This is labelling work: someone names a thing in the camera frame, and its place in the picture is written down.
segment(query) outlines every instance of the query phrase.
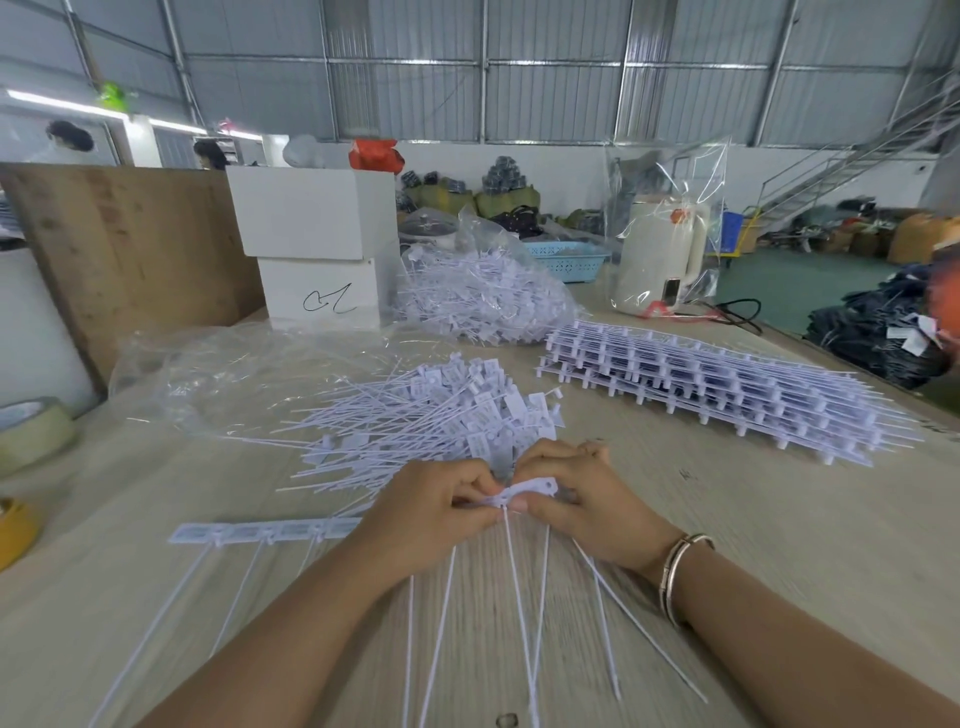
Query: plastic bag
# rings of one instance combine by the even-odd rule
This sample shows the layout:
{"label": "plastic bag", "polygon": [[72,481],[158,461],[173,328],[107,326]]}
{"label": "plastic bag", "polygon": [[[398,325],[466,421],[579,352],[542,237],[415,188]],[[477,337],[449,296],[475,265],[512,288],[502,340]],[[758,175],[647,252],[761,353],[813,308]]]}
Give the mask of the plastic bag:
{"label": "plastic bag", "polygon": [[613,308],[669,314],[715,294],[728,148],[728,140],[660,150],[607,145],[605,229],[623,241],[607,278]]}
{"label": "plastic bag", "polygon": [[396,139],[354,139],[348,154],[350,166],[398,175],[403,171],[404,159],[395,146]]}
{"label": "plastic bag", "polygon": [[260,322],[138,332],[110,376],[109,401],[122,418],[189,434],[273,437],[291,410],[313,406],[324,391],[446,361],[453,351],[403,326],[329,331]]}
{"label": "plastic bag", "polygon": [[466,210],[456,252],[415,246],[403,254],[403,267],[398,316],[431,333],[532,343],[577,315],[570,292],[516,235]]}
{"label": "plastic bag", "polygon": [[460,221],[456,215],[424,207],[411,212],[396,228],[400,235],[400,245],[420,243],[453,250]]}

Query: tape roll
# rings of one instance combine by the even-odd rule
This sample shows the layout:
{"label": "tape roll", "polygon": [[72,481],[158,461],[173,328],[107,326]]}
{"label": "tape roll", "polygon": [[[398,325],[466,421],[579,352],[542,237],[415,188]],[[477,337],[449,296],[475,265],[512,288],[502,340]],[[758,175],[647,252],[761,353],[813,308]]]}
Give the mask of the tape roll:
{"label": "tape roll", "polygon": [[78,432],[56,397],[0,407],[0,477],[65,448]]}
{"label": "tape roll", "polygon": [[39,533],[40,524],[30,508],[0,497],[0,571],[23,556]]}

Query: corrugated metal wall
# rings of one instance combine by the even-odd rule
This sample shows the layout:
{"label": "corrugated metal wall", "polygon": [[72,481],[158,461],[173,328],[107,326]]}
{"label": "corrugated metal wall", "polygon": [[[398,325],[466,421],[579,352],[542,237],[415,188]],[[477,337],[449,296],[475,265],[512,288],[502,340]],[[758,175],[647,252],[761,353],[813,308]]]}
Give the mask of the corrugated metal wall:
{"label": "corrugated metal wall", "polygon": [[[120,84],[132,110],[171,121],[189,121],[157,0],[73,0],[77,24],[97,69]],[[0,0],[0,85],[55,98],[95,103],[61,0]],[[0,145],[6,158],[29,156],[36,134],[60,111],[13,108],[0,95]],[[103,127],[90,125],[102,162],[113,163]],[[46,138],[40,134],[40,143]]]}
{"label": "corrugated metal wall", "polygon": [[[853,144],[960,42],[958,0],[799,0],[772,84],[790,0],[171,2],[208,123],[321,139]],[[73,4],[107,76],[188,118],[159,0]],[[0,83],[21,81],[89,94],[60,0],[0,0]]]}

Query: white wall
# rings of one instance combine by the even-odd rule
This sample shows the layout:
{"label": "white wall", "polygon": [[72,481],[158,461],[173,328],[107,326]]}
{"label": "white wall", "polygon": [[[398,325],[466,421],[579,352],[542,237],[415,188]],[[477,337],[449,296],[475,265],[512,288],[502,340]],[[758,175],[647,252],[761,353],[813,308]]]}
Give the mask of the white wall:
{"label": "white wall", "polygon": [[921,206],[944,215],[960,215],[960,129],[950,135],[944,148],[926,184]]}
{"label": "white wall", "polygon": [[[347,167],[349,144],[325,144],[324,154],[331,167]],[[600,207],[606,183],[606,157],[603,147],[539,146],[515,144],[411,144],[399,142],[397,150],[406,160],[406,170],[439,171],[479,191],[480,178],[499,155],[516,159],[520,172],[540,192],[541,209],[567,215],[578,207]],[[756,204],[764,181],[796,161],[810,150],[750,148],[732,146],[727,161],[725,199],[733,210]],[[783,176],[789,180],[801,172],[813,173],[831,157],[820,152]],[[835,203],[858,195],[871,195],[881,206],[917,206],[933,171],[936,155],[913,153],[888,161],[825,195]]]}

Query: finger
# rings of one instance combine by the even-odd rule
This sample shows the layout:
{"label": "finger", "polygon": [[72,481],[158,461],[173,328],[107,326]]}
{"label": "finger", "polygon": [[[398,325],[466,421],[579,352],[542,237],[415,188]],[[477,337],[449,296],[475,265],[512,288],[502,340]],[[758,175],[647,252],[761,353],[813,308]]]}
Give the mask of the finger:
{"label": "finger", "polygon": [[454,509],[450,514],[450,520],[453,523],[454,536],[459,544],[461,541],[476,536],[481,531],[485,531],[495,523],[502,521],[503,509],[493,506]]}
{"label": "finger", "polygon": [[537,457],[573,457],[579,454],[577,449],[563,440],[540,439],[528,448],[516,461],[519,468],[523,463]]}
{"label": "finger", "polygon": [[570,482],[571,474],[569,457],[535,457],[525,463],[516,464],[514,483],[522,483],[535,477],[554,477],[561,485],[576,489],[577,483]]}
{"label": "finger", "polygon": [[469,484],[477,488],[485,496],[495,496],[503,490],[503,486],[497,482],[490,472],[490,466],[486,460],[479,457],[469,460],[453,460],[444,463],[447,467],[446,476],[449,477],[450,485],[454,488],[458,484]]}
{"label": "finger", "polygon": [[519,513],[529,513],[567,536],[576,538],[581,530],[580,521],[584,512],[579,505],[561,503],[539,493],[521,493],[510,501],[508,507]]}
{"label": "finger", "polygon": [[454,502],[459,500],[460,502],[466,501],[469,503],[478,503],[485,497],[489,497],[491,495],[496,494],[485,493],[473,483],[457,483],[453,487]]}
{"label": "finger", "polygon": [[586,442],[578,445],[577,450],[582,452],[584,455],[595,457],[600,462],[610,465],[610,448],[604,443],[587,440]]}

